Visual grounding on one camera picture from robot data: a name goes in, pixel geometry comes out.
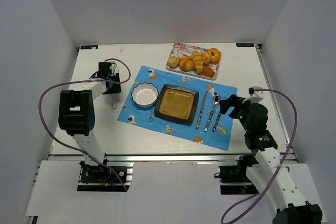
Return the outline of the long striped croissant bread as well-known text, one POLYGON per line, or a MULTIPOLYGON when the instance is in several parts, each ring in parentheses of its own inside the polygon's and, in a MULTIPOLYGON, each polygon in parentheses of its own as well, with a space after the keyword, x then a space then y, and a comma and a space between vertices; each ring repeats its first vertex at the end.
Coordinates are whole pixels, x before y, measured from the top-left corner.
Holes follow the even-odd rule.
POLYGON ((202 73, 204 67, 204 61, 201 54, 199 54, 198 51, 195 50, 192 52, 192 60, 194 63, 195 71, 198 74, 202 73))

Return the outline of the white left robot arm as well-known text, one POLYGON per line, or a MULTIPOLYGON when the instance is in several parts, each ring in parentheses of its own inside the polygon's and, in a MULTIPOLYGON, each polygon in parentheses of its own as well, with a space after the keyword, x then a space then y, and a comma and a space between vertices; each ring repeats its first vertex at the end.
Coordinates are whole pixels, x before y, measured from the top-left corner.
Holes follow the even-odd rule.
POLYGON ((58 124, 84 151, 82 166, 99 170, 98 165, 104 162, 106 155, 93 132, 96 122, 93 102, 100 95, 109 95, 111 109, 113 112, 116 110, 121 92, 119 68, 114 61, 100 62, 98 72, 92 78, 104 81, 88 82, 75 90, 61 91, 58 124))

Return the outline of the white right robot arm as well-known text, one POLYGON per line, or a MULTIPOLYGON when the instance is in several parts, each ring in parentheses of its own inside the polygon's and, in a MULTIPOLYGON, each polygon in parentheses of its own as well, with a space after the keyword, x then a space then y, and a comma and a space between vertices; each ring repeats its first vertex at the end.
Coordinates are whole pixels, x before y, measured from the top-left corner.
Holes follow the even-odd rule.
POLYGON ((250 90, 250 97, 232 94, 221 100, 220 112, 237 119, 245 130, 245 143, 250 155, 240 157, 238 171, 247 177, 258 191, 251 211, 262 199, 273 215, 273 223, 321 223, 322 210, 311 204, 291 178, 277 143, 267 130, 268 110, 259 102, 261 90, 250 90))

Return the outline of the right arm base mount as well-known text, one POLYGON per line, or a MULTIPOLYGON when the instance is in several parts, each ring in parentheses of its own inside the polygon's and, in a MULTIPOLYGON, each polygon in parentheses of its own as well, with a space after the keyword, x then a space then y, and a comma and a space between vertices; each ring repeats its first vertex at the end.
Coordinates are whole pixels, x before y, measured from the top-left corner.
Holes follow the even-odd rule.
POLYGON ((258 190, 247 178, 247 168, 258 164, 252 154, 241 156, 236 165, 219 166, 214 178, 220 181, 221 195, 254 195, 258 190))

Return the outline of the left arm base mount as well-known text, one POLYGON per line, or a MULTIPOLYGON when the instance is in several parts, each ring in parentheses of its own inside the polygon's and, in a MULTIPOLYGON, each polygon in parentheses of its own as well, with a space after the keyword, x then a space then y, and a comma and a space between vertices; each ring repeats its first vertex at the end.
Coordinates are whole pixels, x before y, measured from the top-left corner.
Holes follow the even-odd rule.
POLYGON ((77 191, 85 192, 126 192, 132 180, 133 163, 110 162, 105 159, 103 163, 114 169, 117 176, 110 169, 101 166, 87 165, 80 161, 80 173, 77 184, 77 191))

